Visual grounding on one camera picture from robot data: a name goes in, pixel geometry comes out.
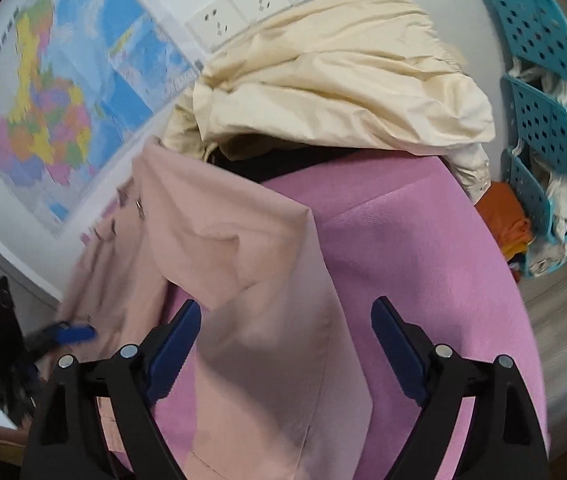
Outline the dusty pink coat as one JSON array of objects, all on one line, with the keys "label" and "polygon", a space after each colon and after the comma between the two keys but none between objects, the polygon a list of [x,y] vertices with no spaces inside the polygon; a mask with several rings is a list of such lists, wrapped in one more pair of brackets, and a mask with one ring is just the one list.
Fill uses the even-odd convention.
[{"label": "dusty pink coat", "polygon": [[184,300],[203,321],[155,416],[191,479],[349,479],[372,401],[306,206],[148,142],[93,230],[59,308],[138,344]]}]

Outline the pink daisy bed sheet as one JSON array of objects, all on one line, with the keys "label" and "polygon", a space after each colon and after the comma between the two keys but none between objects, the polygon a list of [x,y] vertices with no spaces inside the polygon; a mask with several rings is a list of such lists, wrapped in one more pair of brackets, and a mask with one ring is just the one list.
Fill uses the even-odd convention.
[{"label": "pink daisy bed sheet", "polygon": [[381,296],[462,356],[512,356],[536,413],[546,416],[541,359],[518,287],[437,158],[361,152],[260,185],[312,211],[370,392],[363,454],[349,479],[384,477],[418,415],[372,332],[370,308]]}]

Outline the orange cloth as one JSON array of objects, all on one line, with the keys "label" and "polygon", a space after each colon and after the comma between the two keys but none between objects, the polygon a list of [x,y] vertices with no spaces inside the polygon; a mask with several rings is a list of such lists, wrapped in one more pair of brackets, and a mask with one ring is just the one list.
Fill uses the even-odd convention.
[{"label": "orange cloth", "polygon": [[532,222],[507,182],[493,181],[475,209],[507,262],[527,253],[534,239]]}]

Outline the black garment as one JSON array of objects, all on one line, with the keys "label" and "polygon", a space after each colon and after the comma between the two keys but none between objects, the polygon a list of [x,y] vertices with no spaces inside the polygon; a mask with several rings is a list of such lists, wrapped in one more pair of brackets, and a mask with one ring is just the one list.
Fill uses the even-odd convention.
[{"label": "black garment", "polygon": [[331,162],[357,152],[357,148],[328,148],[309,146],[301,148],[275,148],[265,154],[247,159],[230,160],[219,148],[213,151],[208,162],[215,167],[253,182],[262,183],[292,172]]}]

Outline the cream jacket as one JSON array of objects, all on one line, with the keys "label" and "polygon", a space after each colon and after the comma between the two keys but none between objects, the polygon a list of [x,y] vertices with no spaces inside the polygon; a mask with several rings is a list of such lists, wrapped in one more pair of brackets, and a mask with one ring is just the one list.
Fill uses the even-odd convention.
[{"label": "cream jacket", "polygon": [[292,145],[440,156],[491,185],[489,99],[411,0],[316,0],[232,40],[177,100],[164,144],[205,160]]}]

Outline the blue plastic storage rack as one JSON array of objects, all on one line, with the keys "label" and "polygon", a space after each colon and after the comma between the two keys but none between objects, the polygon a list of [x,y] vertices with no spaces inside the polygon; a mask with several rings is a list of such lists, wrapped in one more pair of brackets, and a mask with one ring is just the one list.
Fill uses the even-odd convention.
[{"label": "blue plastic storage rack", "polygon": [[567,12],[560,0],[483,1],[511,59],[506,176],[533,231],[511,264],[536,278],[567,262]]}]

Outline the colourful wall map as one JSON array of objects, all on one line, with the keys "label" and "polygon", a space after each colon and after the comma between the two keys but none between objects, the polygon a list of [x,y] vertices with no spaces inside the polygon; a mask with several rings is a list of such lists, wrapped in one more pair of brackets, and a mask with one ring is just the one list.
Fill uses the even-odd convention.
[{"label": "colourful wall map", "polygon": [[59,233],[110,160],[196,76],[140,0],[25,0],[0,40],[0,178]]}]

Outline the white wall socket panel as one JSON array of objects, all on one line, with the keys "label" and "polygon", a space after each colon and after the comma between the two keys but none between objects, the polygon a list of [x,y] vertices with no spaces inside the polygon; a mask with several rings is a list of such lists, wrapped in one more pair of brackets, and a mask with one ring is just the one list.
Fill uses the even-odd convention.
[{"label": "white wall socket panel", "polygon": [[187,27],[204,49],[216,52],[267,18],[309,1],[313,0],[216,0],[195,13]]}]

